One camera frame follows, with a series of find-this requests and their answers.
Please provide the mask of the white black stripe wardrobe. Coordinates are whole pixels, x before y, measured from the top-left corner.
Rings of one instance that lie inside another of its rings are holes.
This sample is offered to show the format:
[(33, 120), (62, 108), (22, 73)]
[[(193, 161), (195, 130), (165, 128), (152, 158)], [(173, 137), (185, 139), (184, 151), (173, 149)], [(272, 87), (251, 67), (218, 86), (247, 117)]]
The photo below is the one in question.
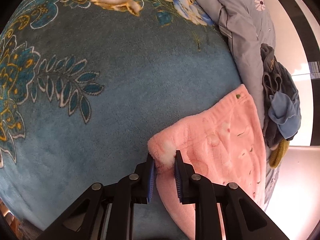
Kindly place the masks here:
[(303, 0), (265, 0), (276, 32), (275, 55), (299, 91), (301, 127), (292, 146), (319, 146), (319, 23)]

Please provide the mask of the teal floral plush blanket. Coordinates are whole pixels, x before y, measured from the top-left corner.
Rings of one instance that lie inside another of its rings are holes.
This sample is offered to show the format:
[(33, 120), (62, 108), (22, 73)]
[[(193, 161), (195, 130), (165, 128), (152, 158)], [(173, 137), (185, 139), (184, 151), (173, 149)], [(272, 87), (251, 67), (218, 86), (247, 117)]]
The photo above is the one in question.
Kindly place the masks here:
[(240, 83), (194, 0), (23, 0), (1, 33), (1, 199), (44, 230)]

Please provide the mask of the blue daisy print duvet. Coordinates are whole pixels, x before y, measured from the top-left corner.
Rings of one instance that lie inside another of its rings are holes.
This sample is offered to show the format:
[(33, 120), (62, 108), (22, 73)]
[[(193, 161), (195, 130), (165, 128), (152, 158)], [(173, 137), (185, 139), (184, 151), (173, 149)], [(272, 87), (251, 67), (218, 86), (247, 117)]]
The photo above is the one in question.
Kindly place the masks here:
[(276, 33), (264, 0), (196, 0), (227, 38), (243, 84), (257, 108), (260, 125), (265, 124), (263, 43), (276, 46)]

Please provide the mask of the dark grey garment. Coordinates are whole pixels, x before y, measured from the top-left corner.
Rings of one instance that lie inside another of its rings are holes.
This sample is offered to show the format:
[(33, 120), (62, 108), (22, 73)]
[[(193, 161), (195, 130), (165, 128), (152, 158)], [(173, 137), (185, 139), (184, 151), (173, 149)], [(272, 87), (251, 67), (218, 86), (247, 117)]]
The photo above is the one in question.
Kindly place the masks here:
[(276, 124), (268, 116), (268, 110), (271, 106), (269, 99), (270, 95), (274, 95), (280, 90), (281, 77), (278, 62), (274, 49), (268, 44), (263, 43), (260, 47), (261, 59), (263, 62), (263, 88), (264, 88), (264, 105), (265, 105), (265, 123), (263, 135), (266, 144), (269, 148), (273, 148), (280, 143), (284, 138), (279, 132)]

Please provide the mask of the blue garment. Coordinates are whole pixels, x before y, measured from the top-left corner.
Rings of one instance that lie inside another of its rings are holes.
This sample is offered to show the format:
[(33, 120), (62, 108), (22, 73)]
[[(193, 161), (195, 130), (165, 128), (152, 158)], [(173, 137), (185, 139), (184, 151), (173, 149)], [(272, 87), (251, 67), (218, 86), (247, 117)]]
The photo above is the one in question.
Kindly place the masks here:
[(283, 138), (292, 140), (300, 129), (302, 120), (299, 92), (287, 69), (281, 63), (278, 66), (281, 85), (271, 100), (270, 117), (277, 124)]

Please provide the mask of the light blue small cloth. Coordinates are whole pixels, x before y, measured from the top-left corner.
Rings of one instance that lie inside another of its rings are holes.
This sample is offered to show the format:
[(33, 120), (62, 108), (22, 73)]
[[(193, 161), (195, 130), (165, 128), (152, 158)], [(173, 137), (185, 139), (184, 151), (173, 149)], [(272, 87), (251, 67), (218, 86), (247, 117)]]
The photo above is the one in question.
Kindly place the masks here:
[(300, 100), (298, 93), (289, 96), (276, 92), (269, 96), (271, 106), (268, 116), (276, 124), (284, 139), (294, 137), (301, 126)]

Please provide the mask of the pink fleece pajama garment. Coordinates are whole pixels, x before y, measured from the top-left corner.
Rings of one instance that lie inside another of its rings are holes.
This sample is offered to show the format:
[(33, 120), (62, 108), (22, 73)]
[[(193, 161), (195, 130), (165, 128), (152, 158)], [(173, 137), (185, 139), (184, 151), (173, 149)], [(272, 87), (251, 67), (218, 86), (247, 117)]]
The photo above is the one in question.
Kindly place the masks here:
[(164, 207), (189, 239), (195, 238), (195, 207), (180, 203), (174, 176), (176, 151), (211, 182), (237, 183), (259, 206), (265, 202), (266, 148), (257, 108), (240, 85), (210, 109), (185, 117), (148, 141)]

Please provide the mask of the mustard knit garment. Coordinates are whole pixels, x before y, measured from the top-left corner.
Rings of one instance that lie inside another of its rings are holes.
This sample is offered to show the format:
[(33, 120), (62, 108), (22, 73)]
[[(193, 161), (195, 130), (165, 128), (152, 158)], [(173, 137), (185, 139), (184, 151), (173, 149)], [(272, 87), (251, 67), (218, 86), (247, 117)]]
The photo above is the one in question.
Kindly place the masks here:
[(285, 157), (285, 154), (289, 149), (289, 144), (289, 141), (283, 139), (278, 146), (272, 150), (268, 161), (270, 168), (275, 169), (280, 165), (282, 159)]

